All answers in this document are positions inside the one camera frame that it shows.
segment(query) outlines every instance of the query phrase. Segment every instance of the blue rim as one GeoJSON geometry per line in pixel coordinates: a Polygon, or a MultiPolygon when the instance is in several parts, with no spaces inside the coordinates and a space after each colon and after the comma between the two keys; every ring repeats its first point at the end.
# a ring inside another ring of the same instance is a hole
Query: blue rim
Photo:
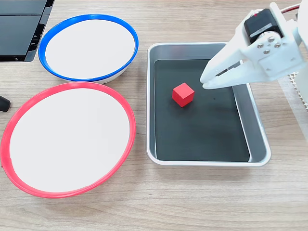
{"type": "Polygon", "coordinates": [[[105,15],[105,14],[85,14],[85,15],[80,15],[80,16],[76,16],[76,17],[73,17],[73,18],[66,19],[63,22],[55,25],[50,31],[48,31],[46,33],[46,35],[43,37],[43,39],[40,43],[40,46],[38,48],[38,54],[39,54],[38,57],[39,57],[40,62],[44,66],[44,68],[57,77],[60,77],[60,78],[66,79],[66,80],[71,80],[71,81],[90,81],[90,82],[92,82],[92,81],[99,81],[99,80],[107,79],[107,78],[114,76],[115,74],[119,73],[124,68],[126,68],[135,58],[137,51],[138,51],[138,46],[139,46],[139,41],[138,41],[137,33],[134,30],[134,28],[130,24],[128,24],[127,22],[125,22],[122,19],[119,19],[117,17],[113,17],[113,16],[105,15]],[[67,28],[67,27],[69,27],[73,24],[76,24],[76,23],[79,23],[79,22],[82,22],[82,21],[86,21],[86,20],[91,20],[91,19],[100,19],[100,20],[106,20],[106,21],[118,23],[118,24],[122,25],[123,27],[125,27],[132,34],[132,36],[134,37],[134,40],[135,40],[135,50],[134,50],[134,53],[133,53],[132,57],[130,58],[130,60],[125,65],[123,65],[120,69],[118,69],[118,70],[116,70],[116,71],[114,71],[110,74],[107,74],[105,76],[96,77],[96,78],[76,79],[76,78],[65,77],[65,76],[59,75],[58,73],[54,72],[51,69],[51,67],[48,65],[48,63],[46,61],[46,56],[45,56],[46,47],[47,47],[49,41],[56,34],[58,34],[60,31],[62,31],[63,29],[65,29],[65,28],[67,28]]]}

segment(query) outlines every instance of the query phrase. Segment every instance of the red cube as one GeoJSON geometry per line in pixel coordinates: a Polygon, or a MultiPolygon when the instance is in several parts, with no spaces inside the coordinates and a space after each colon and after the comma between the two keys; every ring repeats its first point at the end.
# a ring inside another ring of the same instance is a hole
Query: red cube
{"type": "Polygon", "coordinates": [[[182,83],[173,89],[172,98],[181,107],[193,101],[194,90],[191,89],[186,83],[182,83]]]}

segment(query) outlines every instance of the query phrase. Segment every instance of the black mat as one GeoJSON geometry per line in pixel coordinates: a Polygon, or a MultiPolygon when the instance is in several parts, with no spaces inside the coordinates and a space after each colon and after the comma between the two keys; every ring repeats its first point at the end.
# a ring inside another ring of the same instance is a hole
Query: black mat
{"type": "Polygon", "coordinates": [[[205,90],[199,81],[207,62],[155,62],[155,139],[159,160],[249,160],[232,88],[205,90]],[[172,90],[183,82],[195,91],[195,96],[181,108],[173,101],[172,90]]]}

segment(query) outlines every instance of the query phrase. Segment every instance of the tray rim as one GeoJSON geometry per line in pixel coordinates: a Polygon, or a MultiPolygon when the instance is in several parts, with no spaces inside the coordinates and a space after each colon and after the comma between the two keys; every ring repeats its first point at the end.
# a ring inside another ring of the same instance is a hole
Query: tray rim
{"type": "Polygon", "coordinates": [[[150,53],[151,50],[157,46],[163,45],[210,45],[210,44],[217,44],[217,45],[225,45],[226,42],[164,42],[164,43],[155,43],[148,48],[147,51],[147,93],[146,93],[146,152],[149,158],[159,164],[165,166],[212,166],[212,167],[261,167],[264,166],[269,162],[271,159],[271,150],[270,145],[261,122],[261,118],[257,109],[257,104],[253,97],[252,90],[249,84],[246,84],[248,94],[250,97],[250,101],[252,103],[252,107],[254,110],[254,114],[257,119],[258,127],[264,142],[265,146],[265,158],[260,162],[220,162],[220,161],[165,161],[159,160],[154,157],[150,149],[150,53]]]}

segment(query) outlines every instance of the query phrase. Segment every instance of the wooden table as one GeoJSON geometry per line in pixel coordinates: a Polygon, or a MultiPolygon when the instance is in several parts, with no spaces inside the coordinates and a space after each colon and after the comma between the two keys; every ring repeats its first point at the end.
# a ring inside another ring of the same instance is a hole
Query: wooden table
{"type": "MultiPolygon", "coordinates": [[[[107,182],[60,200],[16,188],[0,170],[1,231],[307,231],[308,144],[277,81],[252,85],[272,159],[261,168],[163,167],[145,152],[146,51],[157,42],[228,41],[251,9],[269,0],[56,0],[47,28],[72,16],[103,13],[137,31],[139,52],[107,85],[130,103],[134,147],[107,182]]],[[[294,1],[278,1],[283,8],[294,1]]],[[[0,115],[1,134],[30,97],[63,83],[40,64],[0,63],[0,95],[12,101],[0,115]]]]}

